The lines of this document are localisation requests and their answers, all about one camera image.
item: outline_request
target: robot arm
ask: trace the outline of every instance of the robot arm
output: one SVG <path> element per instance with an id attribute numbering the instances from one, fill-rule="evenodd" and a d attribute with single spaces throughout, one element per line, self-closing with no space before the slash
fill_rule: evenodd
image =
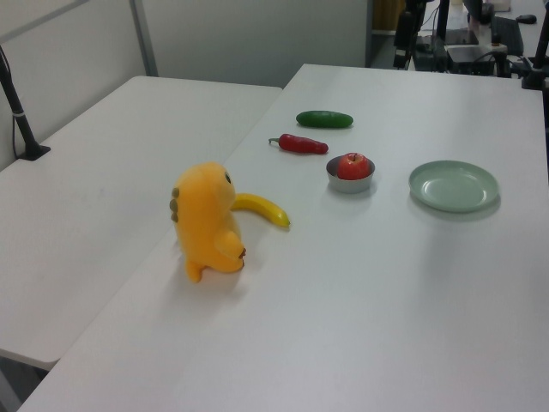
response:
<path id="1" fill-rule="evenodd" d="M 418 31 L 425 17 L 425 6 L 433 0 L 406 0 L 395 33 L 395 60 L 393 66 L 404 69 L 412 56 L 412 50 L 418 37 Z"/>

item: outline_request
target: stuffed dinosaur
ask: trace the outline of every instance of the stuffed dinosaur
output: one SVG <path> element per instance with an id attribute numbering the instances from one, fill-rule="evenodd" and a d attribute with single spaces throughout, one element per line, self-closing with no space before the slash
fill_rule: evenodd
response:
<path id="1" fill-rule="evenodd" d="M 207 267 L 228 273 L 244 266 L 246 249 L 231 212 L 235 197 L 229 173 L 215 162 L 191 167 L 172 190 L 172 220 L 193 282 Z"/>

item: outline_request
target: black mouse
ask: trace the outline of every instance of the black mouse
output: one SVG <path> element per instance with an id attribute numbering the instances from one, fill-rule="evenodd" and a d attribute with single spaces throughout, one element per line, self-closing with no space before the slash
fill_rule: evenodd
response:
<path id="1" fill-rule="evenodd" d="M 535 15 L 519 15 L 516 21 L 524 24 L 534 24 L 538 21 L 538 18 Z"/>

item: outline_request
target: small metal bowl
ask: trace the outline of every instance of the small metal bowl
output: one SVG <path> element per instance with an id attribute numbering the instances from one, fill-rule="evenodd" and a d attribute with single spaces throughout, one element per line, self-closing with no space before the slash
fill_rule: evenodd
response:
<path id="1" fill-rule="evenodd" d="M 340 191 L 341 193 L 360 193 L 361 191 L 366 191 L 370 188 L 371 178 L 376 171 L 376 165 L 374 162 L 368 159 L 370 163 L 370 174 L 363 179 L 356 180 L 345 180 L 337 177 L 337 167 L 340 163 L 340 159 L 343 156 L 337 156 L 326 165 L 326 172 L 328 173 L 329 185 L 335 191 Z"/>

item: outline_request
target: apple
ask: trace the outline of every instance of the apple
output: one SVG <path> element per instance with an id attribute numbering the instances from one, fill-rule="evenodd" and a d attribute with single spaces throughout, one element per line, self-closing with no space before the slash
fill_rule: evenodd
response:
<path id="1" fill-rule="evenodd" d="M 370 174 L 370 162 L 360 153 L 347 153 L 340 159 L 337 177 L 343 180 L 363 179 Z"/>

